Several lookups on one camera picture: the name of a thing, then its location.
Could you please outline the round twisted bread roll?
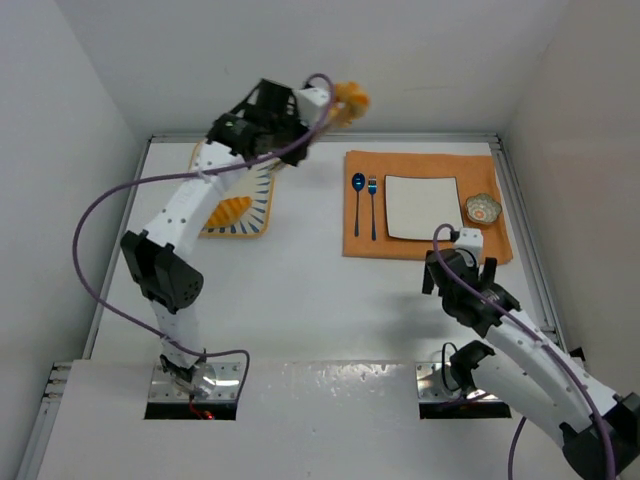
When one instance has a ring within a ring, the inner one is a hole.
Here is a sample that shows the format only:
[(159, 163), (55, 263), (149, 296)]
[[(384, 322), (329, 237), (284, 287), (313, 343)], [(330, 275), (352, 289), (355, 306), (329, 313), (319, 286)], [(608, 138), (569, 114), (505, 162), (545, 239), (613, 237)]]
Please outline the round twisted bread roll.
[(357, 82), (337, 83), (334, 86), (329, 123), (336, 128), (345, 128), (354, 120), (363, 117), (369, 107), (370, 97)]

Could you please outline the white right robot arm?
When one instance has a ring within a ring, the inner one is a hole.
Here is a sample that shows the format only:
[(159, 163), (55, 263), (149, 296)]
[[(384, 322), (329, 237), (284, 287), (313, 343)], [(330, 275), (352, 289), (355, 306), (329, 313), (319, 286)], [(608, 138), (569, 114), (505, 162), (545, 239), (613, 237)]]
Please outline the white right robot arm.
[(614, 479), (639, 456), (639, 397), (598, 381), (542, 333), (494, 280), (496, 262), (471, 266), (462, 249), (426, 255), (423, 291), (473, 330), (440, 369), (450, 395), (493, 394), (542, 430), (582, 479)]

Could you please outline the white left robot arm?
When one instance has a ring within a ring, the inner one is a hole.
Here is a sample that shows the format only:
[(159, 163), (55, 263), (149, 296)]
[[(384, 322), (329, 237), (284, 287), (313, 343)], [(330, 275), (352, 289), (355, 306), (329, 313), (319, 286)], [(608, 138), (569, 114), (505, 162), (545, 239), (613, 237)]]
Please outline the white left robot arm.
[(190, 178), (139, 233), (120, 246), (134, 282), (149, 300), (163, 345), (160, 362), (177, 386), (193, 396), (213, 387), (199, 339), (194, 303), (204, 277), (189, 257), (206, 220), (227, 191), (260, 156), (305, 158), (315, 127), (326, 118), (330, 90), (292, 89), (261, 80), (214, 122), (190, 167)]

